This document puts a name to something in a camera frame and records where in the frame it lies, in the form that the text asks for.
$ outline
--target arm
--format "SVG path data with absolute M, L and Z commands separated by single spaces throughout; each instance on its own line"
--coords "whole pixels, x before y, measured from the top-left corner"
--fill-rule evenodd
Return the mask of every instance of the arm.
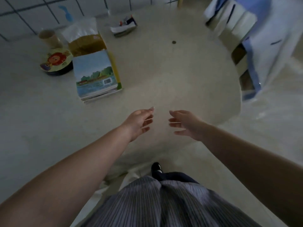
M 218 158 L 267 208 L 289 226 L 303 223 L 303 168 L 279 155 L 202 122 L 191 112 L 170 111 L 170 126 Z
M 149 130 L 153 108 L 47 169 L 0 205 L 2 226 L 70 226 L 129 142 Z

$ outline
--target person's left arm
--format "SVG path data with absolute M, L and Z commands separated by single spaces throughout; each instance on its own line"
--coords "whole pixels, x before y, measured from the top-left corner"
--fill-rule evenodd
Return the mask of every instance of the person's left arm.
M 119 127 L 35 177 L 0 205 L 2 226 L 70 226 L 128 143 L 149 130 L 153 111 Z

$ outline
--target beige cup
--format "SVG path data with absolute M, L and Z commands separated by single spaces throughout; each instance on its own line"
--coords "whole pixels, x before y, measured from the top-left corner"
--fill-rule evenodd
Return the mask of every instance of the beige cup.
M 63 47 L 54 30 L 42 30 L 38 37 L 51 49 Z

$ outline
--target white tabletop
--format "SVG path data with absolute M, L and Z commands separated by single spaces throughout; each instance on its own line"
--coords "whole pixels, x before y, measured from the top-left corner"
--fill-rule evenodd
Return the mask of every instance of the white tabletop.
M 123 91 L 89 104 L 78 98 L 73 72 L 50 77 L 40 70 L 45 50 L 38 38 L 3 46 L 0 172 L 6 186 L 0 185 L 4 197 L 121 124 L 134 110 L 154 106 L 154 123 L 128 146 L 111 174 L 192 142 L 173 135 L 169 110 L 190 110 L 214 124 L 239 113 L 236 69 L 224 47 L 209 38 L 202 18 L 158 7 L 133 14 L 138 27 L 122 38 L 111 34 L 108 23 L 125 15 L 98 19 L 102 37 L 116 58 Z

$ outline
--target striped cloth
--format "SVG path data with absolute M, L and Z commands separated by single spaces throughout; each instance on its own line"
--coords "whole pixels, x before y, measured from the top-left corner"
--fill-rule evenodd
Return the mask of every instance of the striped cloth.
M 144 176 L 107 198 L 81 226 L 260 226 L 196 183 Z

